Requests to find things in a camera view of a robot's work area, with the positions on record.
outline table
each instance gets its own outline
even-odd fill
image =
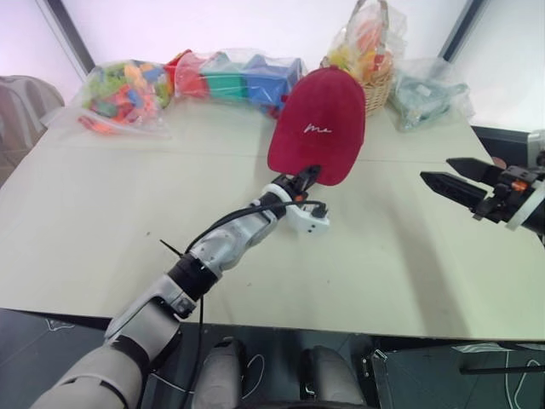
[[[476,222],[422,170],[490,160],[464,120],[402,134],[367,121],[349,177],[313,187],[322,236],[281,223],[207,296],[209,323],[412,337],[545,338],[545,252],[536,236]],[[258,197],[274,122],[186,102],[169,140],[48,131],[0,189],[0,307],[109,317],[214,220]]]

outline robot leg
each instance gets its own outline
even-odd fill
[[[233,409],[242,397],[244,346],[226,338],[209,352],[195,385],[192,409]]]
[[[302,353],[301,398],[365,405],[348,363],[333,349],[317,346]]]

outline red baseball cap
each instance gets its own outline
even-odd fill
[[[346,72],[331,66],[301,79],[291,91],[272,136],[271,170],[296,175],[322,169],[318,183],[341,183],[364,143],[365,97]]]

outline white wall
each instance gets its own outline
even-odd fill
[[[471,87],[472,124],[545,129],[543,0],[489,0],[455,63]]]
[[[409,16],[407,56],[435,56],[466,0],[392,0]],[[355,0],[64,0],[97,64],[166,62],[184,49],[251,47],[299,56],[309,69],[347,22]]]
[[[0,2],[0,75],[31,75],[69,101],[82,81],[34,0]]]

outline plastic bag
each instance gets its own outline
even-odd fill
[[[300,58],[269,58],[251,49],[221,50],[195,54],[191,50],[176,57],[174,83],[177,96],[224,102],[248,102],[273,117],[305,67]]]
[[[448,117],[452,108],[466,117],[473,115],[468,85],[440,58],[400,61],[389,100],[400,113],[400,130]]]
[[[387,75],[403,57],[406,18],[384,0],[359,0],[334,39],[323,65],[335,65],[361,84]]]
[[[164,130],[162,110],[174,85],[160,64],[127,60],[97,66],[51,126],[73,122],[101,134],[153,134]]]

